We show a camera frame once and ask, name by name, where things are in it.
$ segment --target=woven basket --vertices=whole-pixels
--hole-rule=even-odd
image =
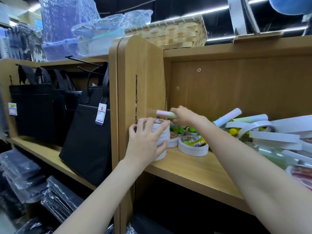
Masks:
[[[200,47],[208,38],[201,15],[163,20],[124,32],[126,35],[140,35],[162,49]]]

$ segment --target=metal hook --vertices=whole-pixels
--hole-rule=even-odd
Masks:
[[[76,58],[72,58],[72,56],[66,56],[65,58],[70,59],[70,60],[74,60],[74,61],[78,61],[78,62],[82,62],[82,63],[87,63],[87,64],[103,67],[102,65],[98,65],[98,64],[95,64],[95,63],[92,63],[92,62],[87,62],[87,61],[79,60],[79,59],[76,59]]]
[[[20,64],[15,64],[16,66],[21,66]],[[37,67],[31,66],[31,68],[37,69]]]
[[[83,71],[85,72],[89,72],[89,73],[93,73],[93,74],[101,74],[101,73],[97,73],[97,72],[92,72],[92,71],[88,71],[88,70],[85,70],[83,69],[82,67],[78,66],[79,69],[82,69]]]

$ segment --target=price tag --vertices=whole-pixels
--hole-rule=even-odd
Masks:
[[[98,113],[96,115],[96,124],[103,126],[106,114],[106,104],[99,104]]]
[[[9,105],[9,114],[12,116],[17,116],[18,115],[18,110],[16,108],[15,103],[8,103]]]

